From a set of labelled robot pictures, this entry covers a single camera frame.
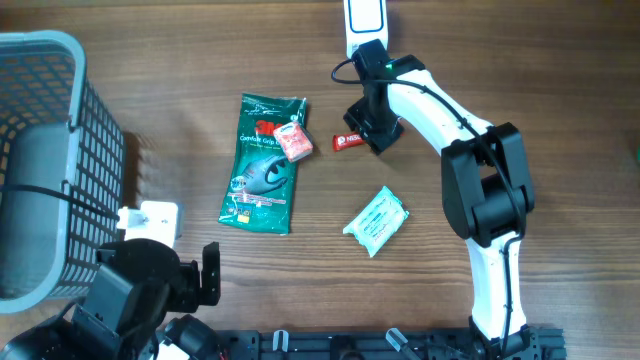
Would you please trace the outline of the red Nescafe stick sachet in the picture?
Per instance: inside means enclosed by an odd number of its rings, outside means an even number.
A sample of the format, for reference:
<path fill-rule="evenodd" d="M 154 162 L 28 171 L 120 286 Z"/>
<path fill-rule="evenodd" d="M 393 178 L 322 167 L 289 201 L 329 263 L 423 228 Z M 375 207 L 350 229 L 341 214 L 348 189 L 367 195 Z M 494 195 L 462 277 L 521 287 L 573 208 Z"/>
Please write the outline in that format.
<path fill-rule="evenodd" d="M 332 146 L 335 152 L 348 148 L 361 146 L 366 143 L 358 133 L 336 134 L 332 139 Z"/>

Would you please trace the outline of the pink tissue packet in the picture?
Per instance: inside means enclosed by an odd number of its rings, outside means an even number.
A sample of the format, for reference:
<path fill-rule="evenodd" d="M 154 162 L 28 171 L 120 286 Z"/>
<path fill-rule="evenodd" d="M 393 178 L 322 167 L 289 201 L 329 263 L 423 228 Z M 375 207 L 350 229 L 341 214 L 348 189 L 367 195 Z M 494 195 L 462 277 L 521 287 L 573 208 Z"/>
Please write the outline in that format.
<path fill-rule="evenodd" d="M 314 146 L 310 137 L 297 121 L 291 121 L 278 127 L 274 130 L 273 135 L 291 163 L 295 163 L 313 152 Z"/>

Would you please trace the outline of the green 3M gloves packet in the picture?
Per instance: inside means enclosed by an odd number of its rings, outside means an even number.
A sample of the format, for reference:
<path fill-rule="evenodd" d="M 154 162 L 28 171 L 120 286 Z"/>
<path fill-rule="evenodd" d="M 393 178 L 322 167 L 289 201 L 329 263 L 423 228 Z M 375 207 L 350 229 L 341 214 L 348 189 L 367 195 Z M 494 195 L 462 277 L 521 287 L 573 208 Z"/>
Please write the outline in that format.
<path fill-rule="evenodd" d="M 295 121 L 306 125 L 307 100 L 243 94 L 230 180 L 218 222 L 248 231 L 287 235 L 297 165 L 274 137 Z"/>

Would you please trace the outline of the white wet wipes pack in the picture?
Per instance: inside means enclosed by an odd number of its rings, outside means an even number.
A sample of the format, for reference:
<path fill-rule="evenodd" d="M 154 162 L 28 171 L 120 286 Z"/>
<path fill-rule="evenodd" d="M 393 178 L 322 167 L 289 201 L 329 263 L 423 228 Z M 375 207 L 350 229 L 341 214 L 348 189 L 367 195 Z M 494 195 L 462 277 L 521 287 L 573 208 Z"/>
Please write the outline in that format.
<path fill-rule="evenodd" d="M 371 202 L 343 228 L 351 234 L 373 258 L 386 242 L 400 229 L 409 212 L 402 201 L 387 187 L 374 196 Z"/>

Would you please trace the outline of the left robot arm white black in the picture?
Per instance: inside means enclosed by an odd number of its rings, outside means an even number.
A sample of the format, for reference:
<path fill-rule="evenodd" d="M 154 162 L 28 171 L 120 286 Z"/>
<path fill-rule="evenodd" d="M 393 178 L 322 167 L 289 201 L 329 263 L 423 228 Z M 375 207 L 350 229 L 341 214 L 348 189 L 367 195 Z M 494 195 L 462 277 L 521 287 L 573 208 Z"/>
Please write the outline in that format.
<path fill-rule="evenodd" d="M 203 248 L 201 262 L 142 238 L 105 244 L 97 260 L 88 293 L 8 342 L 3 359 L 137 359 L 147 345 L 156 357 L 167 313 L 193 314 L 221 296 L 217 242 Z"/>

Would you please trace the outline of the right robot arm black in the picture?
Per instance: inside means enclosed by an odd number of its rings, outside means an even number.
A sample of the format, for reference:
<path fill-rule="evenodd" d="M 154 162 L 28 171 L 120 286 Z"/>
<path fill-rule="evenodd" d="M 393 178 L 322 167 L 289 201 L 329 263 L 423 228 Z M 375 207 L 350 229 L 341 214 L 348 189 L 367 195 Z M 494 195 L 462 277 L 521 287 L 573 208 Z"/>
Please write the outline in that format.
<path fill-rule="evenodd" d="M 393 59 L 380 40 L 346 59 L 363 96 L 344 120 L 375 154 L 409 123 L 441 161 L 442 206 L 469 251 L 474 304 L 470 328 L 488 359 L 506 359 L 529 345 L 520 303 L 519 248 L 535 205 L 519 130 L 493 125 L 465 110 L 413 55 Z"/>

